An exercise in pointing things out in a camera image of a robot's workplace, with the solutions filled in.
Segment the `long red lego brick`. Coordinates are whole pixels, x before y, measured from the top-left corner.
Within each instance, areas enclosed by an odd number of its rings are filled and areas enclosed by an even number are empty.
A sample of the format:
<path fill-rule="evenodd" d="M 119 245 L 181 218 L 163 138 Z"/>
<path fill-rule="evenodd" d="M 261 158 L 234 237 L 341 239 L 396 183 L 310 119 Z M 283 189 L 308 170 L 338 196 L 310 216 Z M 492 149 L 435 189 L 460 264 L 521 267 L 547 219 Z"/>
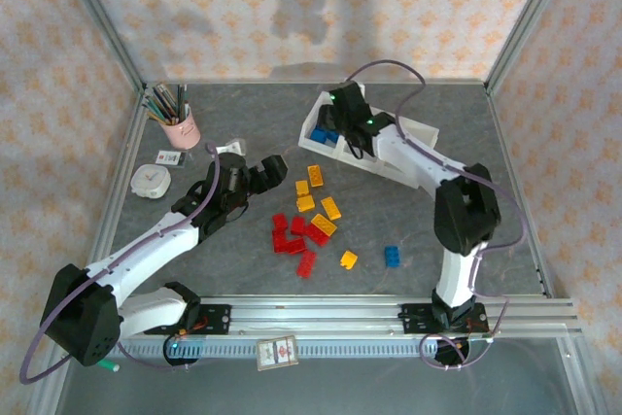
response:
<path fill-rule="evenodd" d="M 307 250 L 302 254 L 300 263 L 298 264 L 296 274 L 304 279 L 311 276 L 313 268 L 317 259 L 317 253 L 311 250 Z"/>
<path fill-rule="evenodd" d="M 324 247 L 329 242 L 329 236 L 313 224 L 308 224 L 304 229 L 305 235 L 316 245 Z"/>

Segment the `white card with red logo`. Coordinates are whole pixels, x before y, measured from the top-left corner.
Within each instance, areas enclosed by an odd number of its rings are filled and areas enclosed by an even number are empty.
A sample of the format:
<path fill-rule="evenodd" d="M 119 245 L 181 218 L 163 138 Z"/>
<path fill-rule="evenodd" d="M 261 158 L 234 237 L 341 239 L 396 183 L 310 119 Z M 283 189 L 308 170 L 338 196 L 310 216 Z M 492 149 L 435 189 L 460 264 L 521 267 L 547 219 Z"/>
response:
<path fill-rule="evenodd" d="M 183 167 L 187 158 L 187 152 L 160 150 L 155 158 L 155 164 L 168 167 Z"/>

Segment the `pink pencil cup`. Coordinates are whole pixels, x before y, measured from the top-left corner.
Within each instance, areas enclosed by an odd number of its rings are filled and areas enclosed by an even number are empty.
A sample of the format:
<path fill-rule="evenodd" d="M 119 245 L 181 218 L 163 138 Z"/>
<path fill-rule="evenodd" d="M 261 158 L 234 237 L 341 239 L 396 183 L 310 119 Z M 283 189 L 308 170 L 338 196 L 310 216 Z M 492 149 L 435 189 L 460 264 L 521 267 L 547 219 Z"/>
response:
<path fill-rule="evenodd" d="M 179 150 L 192 149 L 199 143 L 201 138 L 200 130 L 188 103 L 185 104 L 185 110 L 186 118 L 180 123 L 159 125 L 172 147 Z"/>

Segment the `white alarm clock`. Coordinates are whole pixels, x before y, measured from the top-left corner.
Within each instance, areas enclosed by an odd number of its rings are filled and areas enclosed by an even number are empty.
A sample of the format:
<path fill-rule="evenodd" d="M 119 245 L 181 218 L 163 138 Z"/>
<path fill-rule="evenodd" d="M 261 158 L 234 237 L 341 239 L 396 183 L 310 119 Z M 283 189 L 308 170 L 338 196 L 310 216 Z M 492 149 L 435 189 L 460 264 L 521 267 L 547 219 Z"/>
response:
<path fill-rule="evenodd" d="M 143 164 L 137 168 L 130 180 L 130 190 L 139 197 L 162 198 L 171 184 L 168 169 L 157 164 Z"/>

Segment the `playing card box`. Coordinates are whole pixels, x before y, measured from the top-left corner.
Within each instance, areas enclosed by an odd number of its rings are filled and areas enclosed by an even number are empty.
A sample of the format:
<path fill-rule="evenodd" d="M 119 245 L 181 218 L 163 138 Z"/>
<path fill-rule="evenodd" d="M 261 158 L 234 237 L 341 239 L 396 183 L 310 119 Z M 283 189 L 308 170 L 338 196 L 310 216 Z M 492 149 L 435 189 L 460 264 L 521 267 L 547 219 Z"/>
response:
<path fill-rule="evenodd" d="M 264 339 L 257 342 L 258 371 L 266 371 L 299 363 L 297 343 L 293 335 Z"/>

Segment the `aluminium table end rail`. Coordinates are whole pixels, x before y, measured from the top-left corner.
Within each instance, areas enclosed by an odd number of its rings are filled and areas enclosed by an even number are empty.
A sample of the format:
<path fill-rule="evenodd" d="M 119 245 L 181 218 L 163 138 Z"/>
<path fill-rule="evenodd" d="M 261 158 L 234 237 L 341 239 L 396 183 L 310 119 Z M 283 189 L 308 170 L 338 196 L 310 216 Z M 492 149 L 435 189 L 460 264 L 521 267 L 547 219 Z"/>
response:
<path fill-rule="evenodd" d="M 485 83 L 482 80 L 478 79 L 451 79 L 451 78 L 440 78 L 440 79 L 425 79 L 426 86 L 484 86 Z M 416 79 L 410 80 L 388 80 L 388 79 L 370 79 L 370 78 L 362 78 L 357 79 L 358 83 L 363 85 L 410 85 L 416 86 L 419 85 L 420 82 Z M 155 80 L 151 82 L 144 82 L 142 84 L 143 88 L 147 88 L 150 86 L 154 86 L 157 84 L 163 83 L 168 86 L 178 85 L 178 84 L 186 84 L 186 85 L 333 85 L 339 83 L 337 80 L 274 80 L 274 79 L 253 79 L 253 80 L 244 80 L 244 79 L 227 79 L 227 80 L 185 80 L 181 82 L 175 81 L 164 81 L 164 80 Z"/>

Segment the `aluminium table side rail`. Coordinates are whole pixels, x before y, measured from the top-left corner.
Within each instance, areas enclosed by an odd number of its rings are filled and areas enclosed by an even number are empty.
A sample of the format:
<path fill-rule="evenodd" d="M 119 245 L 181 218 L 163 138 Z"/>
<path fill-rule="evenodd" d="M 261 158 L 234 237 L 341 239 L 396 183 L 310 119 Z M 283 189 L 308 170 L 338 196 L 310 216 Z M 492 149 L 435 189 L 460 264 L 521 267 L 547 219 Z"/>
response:
<path fill-rule="evenodd" d="M 142 107 L 143 97 L 144 92 L 138 91 L 129 124 L 121 143 L 121 152 L 113 172 L 102 216 L 86 260 L 87 266 L 105 259 L 112 251 L 122 206 L 147 120 L 146 110 Z"/>
<path fill-rule="evenodd" d="M 508 176 L 510 179 L 510 183 L 512 186 L 512 190 L 515 194 L 515 199 L 522 209 L 523 216 L 522 219 L 524 221 L 525 231 L 526 231 L 526 239 L 525 243 L 529 246 L 530 252 L 532 254 L 533 262 L 536 269 L 536 274 L 538 275 L 538 280 L 540 282 L 540 287 L 542 289 L 542 294 L 547 298 L 555 298 L 556 291 L 554 284 L 551 280 L 550 271 L 548 270 L 548 265 L 546 264 L 546 259 L 542 253 L 540 242 L 537 238 L 537 234 L 535 232 L 534 219 L 530 212 L 529 203 L 524 193 L 524 187 L 520 180 L 519 174 L 517 172 L 517 165 L 513 159 L 510 150 L 510 144 L 508 143 L 505 135 L 505 131 L 501 122 L 501 113 L 497 109 L 494 100 L 494 94 L 489 91 L 487 88 L 486 97 L 490 107 L 490 111 L 495 123 L 495 127 L 497 133 L 500 138 L 501 151 L 503 153 L 503 157 L 507 166 Z"/>

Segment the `aluminium mounting rail beam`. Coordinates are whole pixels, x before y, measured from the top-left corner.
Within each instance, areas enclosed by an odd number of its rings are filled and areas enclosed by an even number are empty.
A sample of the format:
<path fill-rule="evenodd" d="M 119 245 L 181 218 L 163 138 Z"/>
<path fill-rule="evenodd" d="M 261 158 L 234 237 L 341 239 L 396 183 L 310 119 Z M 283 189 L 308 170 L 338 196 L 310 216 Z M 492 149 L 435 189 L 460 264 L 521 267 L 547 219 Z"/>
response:
<path fill-rule="evenodd" d="M 548 338 L 579 333 L 578 314 L 568 299 L 513 296 L 482 298 L 490 332 L 446 332 L 448 337 Z M 228 335 L 267 338 L 294 335 L 301 339 L 414 339 L 397 317 L 405 303 L 429 303 L 399 295 L 223 295 L 204 297 L 203 304 L 231 306 Z"/>

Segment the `aluminium frame post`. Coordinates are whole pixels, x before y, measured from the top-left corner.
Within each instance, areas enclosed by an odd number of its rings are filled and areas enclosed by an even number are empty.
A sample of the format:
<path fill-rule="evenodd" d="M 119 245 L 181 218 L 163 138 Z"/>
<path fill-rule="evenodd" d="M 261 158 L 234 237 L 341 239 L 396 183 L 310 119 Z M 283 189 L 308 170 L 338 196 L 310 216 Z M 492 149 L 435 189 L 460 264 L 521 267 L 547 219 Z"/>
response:
<path fill-rule="evenodd" d="M 120 63 L 124 75 L 136 91 L 141 91 L 144 88 L 144 80 L 108 15 L 102 0 L 82 0 L 82 2 Z"/>
<path fill-rule="evenodd" d="M 484 82 L 488 96 L 493 96 L 501 89 L 501 85 L 518 60 L 521 50 L 536 29 L 541 15 L 550 0 L 527 0 L 519 17 L 505 41 L 487 80 Z"/>

